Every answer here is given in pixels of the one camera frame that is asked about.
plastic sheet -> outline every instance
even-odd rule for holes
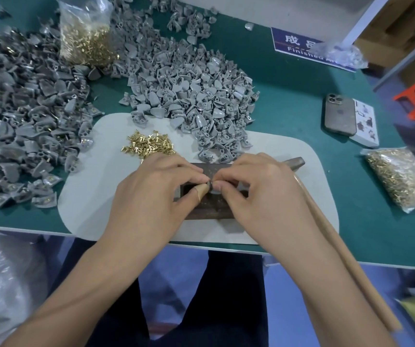
[[[115,59],[108,0],[57,0],[60,5],[61,56],[72,64],[105,67]]]
[[[364,149],[361,154],[392,200],[406,213],[415,209],[415,156],[406,148]]]
[[[314,44],[309,52],[315,56],[332,60],[344,67],[355,69],[367,68],[368,62],[363,58],[359,48],[355,45],[343,47],[341,43],[335,41],[319,42]]]
[[[0,344],[47,297],[45,260],[33,245],[0,235]]]

white mat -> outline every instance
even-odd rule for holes
[[[77,237],[98,240],[103,233],[117,185],[140,165],[138,157],[120,151],[128,144],[127,136],[136,129],[143,134],[151,134],[153,130],[168,133],[175,151],[189,162],[200,162],[197,159],[198,147],[191,134],[174,131],[167,118],[148,119],[145,129],[136,127],[129,113],[110,114],[95,124],[95,145],[80,154],[82,165],[77,173],[69,175],[58,200],[58,211],[64,225]],[[248,131],[248,137],[254,145],[249,149],[250,153],[265,152],[280,161],[304,158],[306,164],[297,175],[339,231],[336,205],[315,151],[305,142],[291,137],[253,131]],[[256,244],[234,219],[186,220],[172,240]]]

hand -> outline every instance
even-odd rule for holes
[[[202,184],[209,177],[178,154],[153,153],[147,157],[119,183],[98,245],[121,253],[121,260],[137,252],[144,255],[145,261],[151,261],[199,204],[194,188],[174,202],[176,188],[188,181]]]
[[[265,153],[243,154],[213,178],[234,217],[246,232],[276,257],[297,259],[324,240],[308,209],[294,173]],[[245,198],[233,185],[249,184]]]

teal table surface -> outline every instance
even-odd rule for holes
[[[134,7],[148,5],[147,0],[137,1]],[[57,7],[54,0],[0,0],[0,4],[13,15],[0,21],[0,29],[7,24],[21,30],[37,29],[37,15],[50,17]],[[161,34],[177,40],[186,36],[165,28],[169,17],[170,13],[157,12],[153,16]],[[340,93],[374,106],[381,147],[404,145],[364,75],[275,52],[269,28],[256,25],[249,32],[245,21],[218,15],[211,29],[211,37],[203,41],[207,49],[218,49],[238,63],[261,92],[253,113],[256,121],[248,129],[301,139],[319,156],[338,209],[340,234],[355,258],[415,267],[415,210],[405,214],[392,203],[359,157],[362,146],[322,129],[324,97]],[[92,84],[92,90],[94,96],[100,95],[96,107],[106,113],[130,111],[118,104],[123,92],[129,91],[126,80],[102,78]],[[29,204],[0,210],[0,228],[68,234],[56,208],[39,210]],[[188,244],[261,251],[257,245]]]

person's lap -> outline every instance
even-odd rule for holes
[[[94,242],[75,239],[52,292]],[[102,317],[87,346],[268,346],[262,257],[209,251],[198,289],[178,327],[150,340],[136,280]]]

